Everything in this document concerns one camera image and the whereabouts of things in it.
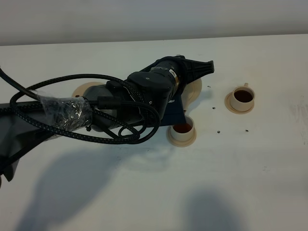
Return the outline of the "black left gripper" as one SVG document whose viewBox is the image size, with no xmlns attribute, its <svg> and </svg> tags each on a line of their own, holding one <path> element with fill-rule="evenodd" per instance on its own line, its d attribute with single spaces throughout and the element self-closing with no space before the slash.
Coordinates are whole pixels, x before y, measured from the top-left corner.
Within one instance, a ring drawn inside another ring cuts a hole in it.
<svg viewBox="0 0 308 231">
<path fill-rule="evenodd" d="M 141 92 L 147 104 L 162 118 L 168 102 L 185 86 L 214 73 L 214 61 L 188 60 L 184 56 L 169 56 L 147 68 L 130 74 L 127 82 Z"/>
</svg>

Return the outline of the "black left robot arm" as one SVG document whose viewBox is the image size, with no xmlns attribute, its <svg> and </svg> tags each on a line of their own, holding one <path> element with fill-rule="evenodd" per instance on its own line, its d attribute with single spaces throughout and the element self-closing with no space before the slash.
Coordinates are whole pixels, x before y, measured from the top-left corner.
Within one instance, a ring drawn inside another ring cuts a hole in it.
<svg viewBox="0 0 308 231">
<path fill-rule="evenodd" d="M 25 88 L 1 72 L 1 78 L 17 93 L 0 106 L 0 175 L 11 181 L 23 156 L 57 136 L 102 144 L 145 142 L 160 126 L 185 122 L 184 89 L 214 71 L 213 61 L 177 55 L 158 59 L 125 80 L 75 74 Z M 82 78 L 105 83 L 86 87 L 70 98 L 36 93 L 51 84 Z"/>
</svg>

